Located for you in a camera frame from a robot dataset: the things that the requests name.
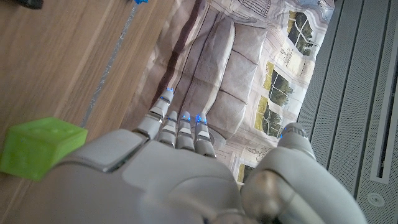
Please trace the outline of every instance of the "green cube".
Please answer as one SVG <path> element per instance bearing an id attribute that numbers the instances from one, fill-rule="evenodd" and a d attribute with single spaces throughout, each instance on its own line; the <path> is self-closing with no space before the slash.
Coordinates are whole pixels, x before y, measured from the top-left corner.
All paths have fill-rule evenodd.
<path id="1" fill-rule="evenodd" d="M 0 171 L 40 180 L 60 159 L 84 145 L 87 130 L 57 118 L 44 118 L 8 129 Z"/>

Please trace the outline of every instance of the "wood grain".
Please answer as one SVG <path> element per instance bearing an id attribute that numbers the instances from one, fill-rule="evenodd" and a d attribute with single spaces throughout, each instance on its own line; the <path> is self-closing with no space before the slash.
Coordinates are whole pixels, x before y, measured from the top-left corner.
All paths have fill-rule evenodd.
<path id="1" fill-rule="evenodd" d="M 33 11 L 0 0 L 0 153 L 12 125 L 47 116 L 80 125 L 134 5 L 44 3 Z M 138 7 L 89 117 L 90 139 L 120 125 L 172 4 L 150 1 Z M 17 209 L 30 184 L 0 173 L 0 223 Z"/>
<path id="2" fill-rule="evenodd" d="M 120 127 L 173 3 L 149 1 L 138 7 L 123 42 L 128 47 L 119 51 L 87 121 L 89 140 Z"/>

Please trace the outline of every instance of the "sofa cushion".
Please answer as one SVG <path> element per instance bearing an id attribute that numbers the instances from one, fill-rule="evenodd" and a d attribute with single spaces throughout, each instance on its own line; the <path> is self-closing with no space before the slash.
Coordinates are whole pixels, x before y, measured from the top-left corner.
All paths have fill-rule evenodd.
<path id="1" fill-rule="evenodd" d="M 232 49 L 258 64 L 266 34 L 265 28 L 235 24 L 235 40 Z"/>
<path id="2" fill-rule="evenodd" d="M 215 102 L 231 53 L 234 33 L 232 18 L 219 13 L 200 55 L 183 111 L 189 111 L 192 116 L 207 113 Z"/>
<path id="3" fill-rule="evenodd" d="M 241 54 L 232 51 L 226 65 L 220 90 L 248 103 L 251 85 L 257 65 Z"/>
<path id="4" fill-rule="evenodd" d="M 219 91 L 216 101 L 206 115 L 208 126 L 229 139 L 238 131 L 244 117 L 246 105 L 228 93 Z"/>

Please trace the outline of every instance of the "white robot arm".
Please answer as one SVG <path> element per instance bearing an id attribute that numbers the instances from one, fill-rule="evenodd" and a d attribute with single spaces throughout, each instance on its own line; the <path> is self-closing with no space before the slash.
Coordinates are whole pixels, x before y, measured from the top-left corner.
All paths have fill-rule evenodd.
<path id="1" fill-rule="evenodd" d="M 172 98 L 166 90 L 133 132 L 113 131 L 64 158 L 10 223 L 366 223 L 299 124 L 286 126 L 240 194 L 215 159 L 205 115 L 193 138 L 189 113 L 178 124 L 176 112 L 166 116 Z"/>

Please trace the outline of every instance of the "black object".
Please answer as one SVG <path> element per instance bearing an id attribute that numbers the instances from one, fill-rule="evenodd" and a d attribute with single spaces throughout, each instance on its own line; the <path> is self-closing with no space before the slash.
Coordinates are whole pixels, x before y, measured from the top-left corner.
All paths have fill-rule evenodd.
<path id="1" fill-rule="evenodd" d="M 43 0 L 14 0 L 21 6 L 25 6 L 29 9 L 41 9 L 43 7 Z"/>

